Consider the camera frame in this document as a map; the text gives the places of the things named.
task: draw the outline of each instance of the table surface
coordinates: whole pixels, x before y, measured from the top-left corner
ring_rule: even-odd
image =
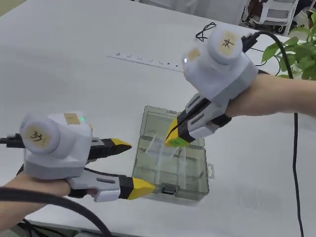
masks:
[[[144,106],[181,111],[196,91],[180,72],[106,56],[120,50],[180,63],[182,53],[197,43],[195,33],[209,22],[127,0],[28,0],[0,18],[0,134],[17,132],[29,111],[82,110],[95,136],[120,138],[134,146],[89,167],[131,175]],[[251,31],[235,28],[241,35]],[[264,49],[271,43],[262,36],[255,47]],[[248,55],[260,63],[260,52]],[[276,61],[263,69],[276,73]],[[316,232],[316,124],[310,117],[299,119],[297,170],[308,237]],[[299,236],[292,174],[293,115],[235,118],[205,143],[216,178],[209,183],[210,194],[199,203],[149,198],[95,203],[91,197],[75,201],[114,233]],[[0,185],[13,178],[22,154],[0,147]],[[84,217],[51,205],[27,218],[46,225],[96,229]]]

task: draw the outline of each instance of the plant leaf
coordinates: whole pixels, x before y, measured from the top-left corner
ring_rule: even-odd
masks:
[[[311,34],[315,34],[316,33],[316,25],[315,26],[313,26],[311,29],[310,29],[310,31],[311,31]]]
[[[312,19],[313,23],[315,24],[315,22],[316,22],[316,12],[314,12],[314,13],[311,15],[311,19]]]
[[[315,61],[310,56],[302,58],[298,63],[299,68],[302,70],[305,70],[312,65],[315,65]]]
[[[302,79],[304,80],[309,80],[310,78],[315,78],[315,73],[316,73],[316,67],[315,65],[313,66],[310,66],[309,68],[306,68],[304,71],[303,71],[303,74],[302,74]]]
[[[286,42],[284,42],[284,45],[295,45],[298,42],[298,38],[296,36],[288,39]]]
[[[305,33],[307,35],[310,34],[310,30],[305,28],[305,27],[297,27],[297,28],[294,28],[293,30],[291,30],[291,32],[302,32],[302,33]]]
[[[288,45],[288,46],[284,47],[284,50],[285,50],[285,52],[294,52],[295,53],[296,47],[297,47],[297,45]],[[282,55],[281,51],[276,54],[276,56],[280,56],[280,55]]]
[[[304,43],[304,44],[301,44],[301,45],[297,46],[295,48],[296,61],[299,62],[302,58],[304,58],[306,56],[311,56],[312,55],[312,51],[310,49],[311,49],[312,46],[313,46],[313,43],[311,43],[311,42]]]
[[[278,50],[278,46],[277,46],[276,43],[271,44],[270,46],[268,46],[266,48],[266,50],[263,52],[263,54],[262,54],[261,62],[268,61],[270,58],[272,58],[275,55],[277,50]]]
[[[289,78],[288,75],[286,75],[286,74],[279,75],[278,77],[279,78]]]
[[[286,54],[286,55],[287,55],[288,62],[290,64],[290,66],[292,66],[295,63],[295,61],[296,61],[295,55],[294,54]],[[281,71],[282,72],[285,72],[287,70],[283,57],[281,57],[281,59],[280,59],[280,67],[281,67]]]

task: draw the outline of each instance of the black cable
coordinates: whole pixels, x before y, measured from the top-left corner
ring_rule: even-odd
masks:
[[[27,231],[29,233],[30,237],[33,237],[32,232],[34,232],[37,236],[39,237],[49,237],[48,235],[45,235],[44,233],[38,231],[37,229],[34,228],[34,226],[29,222],[29,223],[19,223],[17,224],[20,228],[23,230]]]
[[[52,232],[52,233],[55,233],[61,237],[67,237],[65,234],[59,232],[59,231],[56,231],[56,230],[53,230],[53,229],[50,229],[50,228],[47,228],[47,227],[43,227],[43,226],[38,226],[38,225],[34,225],[34,224],[31,224],[28,220],[26,219],[23,219],[23,222],[25,223],[26,225],[26,228],[28,229],[28,231],[34,231],[35,234],[37,234],[38,236],[43,236],[43,237],[46,237],[47,235],[45,235],[44,233],[40,232],[38,229],[41,229],[41,230],[44,230],[44,231],[48,231],[48,232]]]
[[[86,217],[101,231],[103,237],[112,237],[112,234],[106,225],[93,212],[79,203],[63,197],[57,197],[52,194],[45,194],[29,190],[0,188],[0,201],[24,201],[61,206]]]
[[[258,51],[258,52],[264,52],[263,50],[260,50],[260,49],[257,49],[257,48],[251,48],[252,50],[255,50],[255,51]],[[277,72],[277,74],[275,75],[275,76],[277,76],[279,73],[280,73],[280,71],[281,71],[281,65],[280,65],[280,60],[275,56],[275,55],[273,55],[273,57],[277,60],[277,62],[278,62],[278,72]],[[264,66],[266,63],[267,63],[267,61],[265,61],[264,63],[262,63],[262,64],[260,64],[260,65],[255,65],[256,67],[262,67],[262,66]]]
[[[18,224],[16,224],[16,225],[17,225],[18,227],[20,227],[21,229],[25,230],[25,228],[24,228],[24,226],[23,226],[23,223],[18,223]],[[27,232],[28,232],[28,237],[33,237],[31,229],[26,228],[26,230],[27,230]]]
[[[207,24],[206,26],[204,26],[203,30],[201,30],[200,32],[198,32],[196,34],[196,38],[199,39],[201,42],[204,42],[204,40],[207,39],[207,37],[204,36],[204,32],[208,31],[210,29],[213,29],[215,27],[216,27],[216,23],[215,22],[211,22],[211,23]]]
[[[47,228],[47,227],[43,227],[43,226],[37,226],[37,225],[33,225],[33,227],[34,227],[35,230],[36,229],[40,229],[40,230],[43,230],[43,231],[52,232],[52,233],[57,234],[57,235],[59,235],[61,237],[67,237],[67,235],[65,235],[65,234],[63,234],[63,233],[61,233],[59,231],[53,230],[51,228]]]
[[[265,32],[265,31],[259,31],[254,33],[249,40],[255,41],[260,35],[267,35],[271,37],[278,47],[280,48],[280,51],[282,53],[282,56],[284,58],[284,62],[286,65],[287,73],[289,75],[289,78],[293,79],[293,74],[291,70],[291,66],[288,61],[288,57],[286,55],[286,52],[284,50],[282,42],[271,32]],[[300,227],[301,237],[304,237],[304,230],[303,230],[303,223],[301,218],[301,204],[300,204],[300,192],[298,187],[298,179],[297,179],[297,172],[296,172],[296,160],[297,160],[297,141],[298,141],[298,114],[294,113],[294,143],[293,143],[293,176],[294,176],[294,186],[295,186],[295,195],[296,195],[296,206],[297,206],[297,220]]]

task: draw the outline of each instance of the white chair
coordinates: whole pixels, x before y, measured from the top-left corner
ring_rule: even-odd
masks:
[[[293,21],[298,0],[268,0],[262,3],[261,16],[254,16],[253,21],[259,25],[285,26],[287,36]]]

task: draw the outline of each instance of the white wall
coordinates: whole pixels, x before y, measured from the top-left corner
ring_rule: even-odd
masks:
[[[238,25],[248,0],[200,0],[196,15]]]

